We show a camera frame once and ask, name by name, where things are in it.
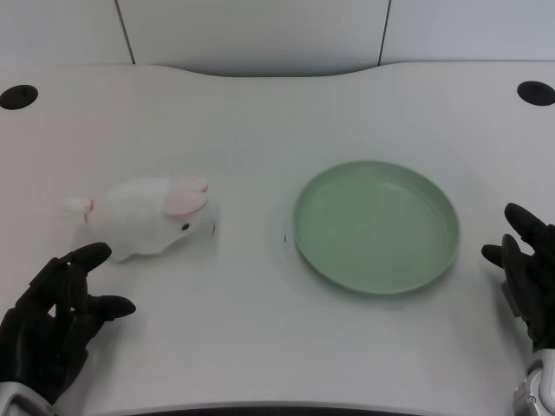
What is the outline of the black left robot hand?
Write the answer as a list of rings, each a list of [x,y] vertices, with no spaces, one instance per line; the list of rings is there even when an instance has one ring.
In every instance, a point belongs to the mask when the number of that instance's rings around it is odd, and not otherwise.
[[[88,273],[112,250],[93,243],[52,258],[29,283],[1,323],[1,381],[22,384],[51,405],[65,393],[88,358],[88,343],[106,322],[131,315],[122,296],[92,296]]]

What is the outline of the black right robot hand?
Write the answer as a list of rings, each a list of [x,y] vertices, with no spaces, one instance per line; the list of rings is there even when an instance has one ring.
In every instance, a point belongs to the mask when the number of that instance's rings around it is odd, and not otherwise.
[[[481,254],[504,270],[503,293],[513,314],[525,322],[532,350],[553,349],[554,226],[514,203],[506,205],[504,215],[533,253],[523,253],[516,239],[505,234],[500,245],[486,244]]]

